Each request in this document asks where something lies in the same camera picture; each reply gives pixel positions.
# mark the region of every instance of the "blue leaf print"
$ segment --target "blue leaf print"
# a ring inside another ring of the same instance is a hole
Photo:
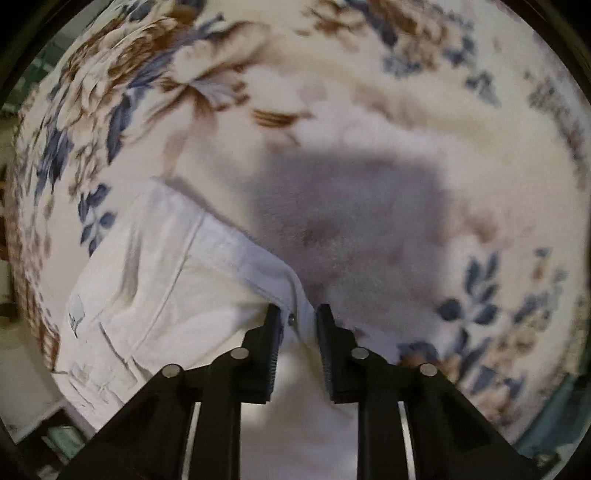
[[[73,146],[66,134],[60,136],[57,151],[49,166],[48,172],[52,193],[56,186],[56,181],[61,179],[61,174],[64,172],[64,168],[66,168],[68,154],[72,151]]]
[[[479,346],[477,346],[473,351],[464,357],[462,363],[460,364],[459,380],[464,378],[470,369],[472,369],[472,367],[478,362],[478,360],[482,358],[491,343],[492,337],[485,338]]]
[[[538,309],[538,298],[528,293],[524,300],[523,305],[517,310],[517,313],[513,315],[514,323],[521,323],[526,317],[533,314]]]
[[[557,268],[556,270],[554,270],[553,281],[555,283],[560,283],[565,281],[568,276],[569,274],[564,268]]]
[[[94,193],[89,193],[86,198],[84,198],[84,195],[80,197],[78,217],[82,223],[84,223],[87,218],[90,219],[90,223],[85,225],[82,230],[80,244],[84,244],[94,233],[94,237],[88,244],[89,256],[92,256],[96,248],[102,242],[106,231],[115,223],[116,215],[113,212],[105,212],[99,218],[99,214],[96,211],[96,209],[104,202],[110,191],[111,187],[104,183],[100,183]]]
[[[464,35],[462,38],[462,48],[458,50],[446,48],[443,50],[442,55],[454,68],[458,68],[460,65],[470,67],[475,63],[476,45],[468,35]]]
[[[503,383],[509,387],[509,396],[512,400],[517,399],[519,394],[523,390],[523,386],[525,385],[525,374],[522,374],[519,380],[515,380],[513,378],[506,378],[503,380]]]
[[[493,304],[486,305],[482,311],[474,319],[474,323],[478,325],[490,325],[494,323],[499,307]]]
[[[466,329],[461,328],[460,332],[457,334],[456,341],[453,346],[453,351],[456,352],[458,355],[461,355],[463,351],[466,349],[469,339],[470,335],[468,334]]]
[[[99,223],[102,228],[111,228],[115,223],[115,214],[106,212],[102,217],[100,217]]]
[[[59,91],[60,91],[60,88],[61,88],[61,84],[60,84],[60,83],[57,83],[57,84],[56,84],[56,85],[55,85],[55,86],[54,86],[54,87],[51,89],[51,92],[49,92],[49,93],[47,94],[47,100],[49,100],[50,102],[52,102],[52,101],[55,99],[55,97],[56,97],[56,95],[57,95],[57,92],[59,92]]]
[[[80,237],[80,245],[89,239],[90,234],[92,233],[92,227],[94,227],[92,223],[84,227],[84,230],[82,230],[82,236]]]
[[[398,350],[401,356],[419,353],[427,362],[433,363],[439,361],[437,349],[429,342],[399,343]]]
[[[124,5],[123,8],[121,9],[121,13],[123,13],[124,15],[126,15],[129,12],[132,12],[133,10],[135,10],[136,8],[138,8],[138,5],[139,5],[139,1],[138,0],[136,0],[131,5]]]
[[[403,79],[423,71],[423,66],[419,62],[410,62],[394,53],[384,58],[382,68],[386,73],[392,73],[397,79]]]
[[[471,297],[474,285],[480,280],[480,271],[481,267],[478,260],[476,260],[476,258],[471,258],[464,279],[464,288],[466,289],[466,293]]]
[[[67,156],[72,150],[72,144],[68,140],[67,135],[56,128],[55,119],[50,122],[47,132],[47,144],[43,151],[41,164],[37,169],[37,185],[34,195],[35,205],[43,193],[48,179],[53,191],[56,181],[61,178],[61,174],[66,166]]]
[[[469,35],[463,36],[462,46],[464,48],[464,51],[467,51],[468,53],[470,53],[472,55],[476,54],[476,44],[474,43],[474,40],[472,40],[472,38]]]
[[[540,257],[540,258],[546,258],[547,256],[550,255],[551,249],[546,247],[546,248],[536,248],[534,251],[534,254],[536,257]]]
[[[488,387],[495,378],[496,372],[492,368],[480,367],[480,374],[472,387],[472,395],[478,395],[482,390]]]
[[[466,79],[464,86],[469,90],[477,92],[478,98],[483,102],[498,108],[501,106],[501,102],[496,97],[495,87],[492,84],[492,80],[492,74],[483,70],[479,74],[470,75]]]
[[[131,12],[129,19],[132,22],[139,22],[139,21],[143,20],[144,18],[146,18],[148,16],[148,14],[152,10],[153,6],[154,6],[153,0],[148,0],[147,2],[144,2],[143,4],[141,4],[140,6],[135,8],[133,12]]]
[[[86,221],[86,215],[88,215],[88,203],[84,199],[84,195],[80,194],[80,201],[78,202],[78,218],[81,223]]]
[[[107,194],[111,191],[111,187],[108,187],[104,183],[99,183],[96,191],[88,195],[86,201],[88,205],[92,208],[98,207],[103,200],[107,197]]]
[[[548,305],[548,300],[550,299],[550,294],[547,291],[543,291],[538,295],[537,305],[538,308],[545,308]]]
[[[121,103],[111,110],[109,133],[107,134],[107,162],[111,164],[121,150],[121,134],[131,122],[131,101],[127,94],[123,95]]]
[[[488,264],[486,266],[486,274],[484,276],[485,280],[490,280],[496,275],[496,271],[499,268],[499,254],[498,252],[494,252],[488,258]]]
[[[482,292],[482,295],[480,296],[480,303],[486,303],[487,301],[492,300],[495,295],[496,292],[499,290],[499,286],[497,283],[493,283],[492,285],[488,285],[487,288],[485,288],[485,291]]]
[[[446,322],[457,320],[464,316],[462,305],[457,299],[447,299],[438,309],[437,313]]]
[[[345,1],[351,8],[363,13],[363,16],[368,21],[369,25],[371,25],[371,27],[376,31],[382,42],[384,42],[387,47],[393,47],[396,45],[398,41],[398,35],[396,35],[394,29],[384,18],[377,16],[376,13],[374,13],[374,11],[368,7],[368,4],[365,0]]]
[[[90,243],[88,244],[88,256],[92,257],[92,254],[95,252],[96,248],[99,246],[100,241],[102,239],[97,235],[94,237]]]
[[[193,7],[201,13],[203,8],[205,8],[207,0],[178,0],[178,2],[180,5],[188,5],[189,7]]]
[[[172,60],[173,53],[174,50],[170,49],[155,56],[146,65],[140,68],[135,78],[129,83],[128,88],[146,87],[160,77],[166,66]]]

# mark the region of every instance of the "metal screw head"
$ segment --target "metal screw head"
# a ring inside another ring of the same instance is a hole
[[[369,357],[369,351],[362,346],[357,346],[351,350],[351,356],[356,360],[365,360]]]
[[[433,364],[422,364],[418,370],[425,375],[425,377],[435,377],[435,375],[437,375],[437,367]]]
[[[239,346],[230,352],[230,356],[234,360],[244,360],[245,358],[248,358],[248,355],[250,354],[248,348],[244,348],[243,346]]]
[[[181,372],[181,370],[182,368],[177,364],[168,364],[162,369],[162,374],[166,378],[174,378]]]

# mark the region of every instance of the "white cloth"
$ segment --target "white cloth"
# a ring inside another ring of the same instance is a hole
[[[242,478],[354,478],[356,408],[327,397],[314,310],[297,276],[157,180],[76,283],[54,378],[100,429],[164,365],[198,367],[240,345],[269,302],[296,321],[271,403],[243,406]]]

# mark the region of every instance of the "floral blanket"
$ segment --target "floral blanket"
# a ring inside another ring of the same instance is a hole
[[[515,440],[586,337],[589,115],[498,0],[114,2],[20,113],[17,291],[52,368],[77,276],[158,176]]]

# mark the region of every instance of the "brown flower print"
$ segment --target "brown flower print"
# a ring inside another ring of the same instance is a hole
[[[125,133],[126,142],[144,136],[162,117],[185,102],[193,104],[194,117],[215,124],[215,112],[240,106],[249,100],[244,70],[262,61],[271,28],[237,22],[214,39],[206,38],[176,52],[168,71],[155,82],[157,100],[146,107],[139,121]]]
[[[351,7],[343,7],[332,0],[317,0],[304,11],[305,17],[314,21],[313,30],[326,37],[334,37],[349,51],[358,51],[355,37],[366,33],[367,22],[363,14]],[[298,30],[301,36],[312,34],[309,30]]]
[[[447,48],[461,48],[462,35],[446,17],[429,5],[408,0],[368,0],[369,10],[397,33],[395,49],[410,63],[436,69]]]

